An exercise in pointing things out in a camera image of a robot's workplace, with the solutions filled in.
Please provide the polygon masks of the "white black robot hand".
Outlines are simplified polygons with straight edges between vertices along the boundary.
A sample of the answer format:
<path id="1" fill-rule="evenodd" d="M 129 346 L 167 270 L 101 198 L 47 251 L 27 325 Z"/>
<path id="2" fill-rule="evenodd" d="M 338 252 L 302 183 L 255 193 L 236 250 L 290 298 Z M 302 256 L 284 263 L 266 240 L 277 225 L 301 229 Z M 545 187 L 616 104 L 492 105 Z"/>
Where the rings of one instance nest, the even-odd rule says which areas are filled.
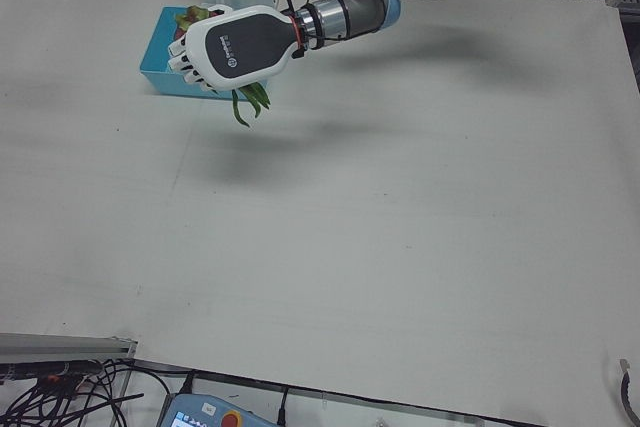
<path id="1" fill-rule="evenodd" d="M 168 46 L 169 69 L 188 84 L 231 91 L 269 79 L 305 49 L 295 17 L 257 5 L 197 21 Z"/>

